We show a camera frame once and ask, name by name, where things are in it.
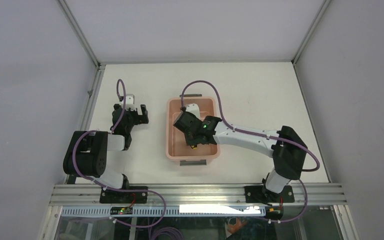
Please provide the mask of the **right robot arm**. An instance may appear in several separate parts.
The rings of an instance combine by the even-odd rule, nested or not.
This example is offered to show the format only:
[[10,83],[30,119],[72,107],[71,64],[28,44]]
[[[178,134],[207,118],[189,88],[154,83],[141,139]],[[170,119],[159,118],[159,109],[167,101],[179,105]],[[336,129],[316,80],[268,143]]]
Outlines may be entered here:
[[262,196],[276,202],[284,187],[299,180],[307,155],[306,145],[289,126],[278,131],[252,131],[229,125],[217,116],[206,116],[203,120],[189,111],[182,111],[174,120],[173,127],[183,133],[191,148],[198,145],[231,145],[261,153],[273,160],[273,170],[262,187]]

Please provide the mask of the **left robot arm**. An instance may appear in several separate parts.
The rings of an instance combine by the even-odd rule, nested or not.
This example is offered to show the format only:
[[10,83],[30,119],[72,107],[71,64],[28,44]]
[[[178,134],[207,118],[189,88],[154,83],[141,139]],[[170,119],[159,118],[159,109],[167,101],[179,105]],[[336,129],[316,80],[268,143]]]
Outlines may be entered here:
[[140,111],[133,105],[123,108],[113,106],[110,132],[95,130],[75,131],[63,160],[63,171],[75,177],[85,177],[104,189],[111,188],[111,197],[118,203],[125,203],[131,196],[127,176],[107,167],[109,151],[127,151],[132,143],[131,132],[134,126],[148,124],[146,105]]

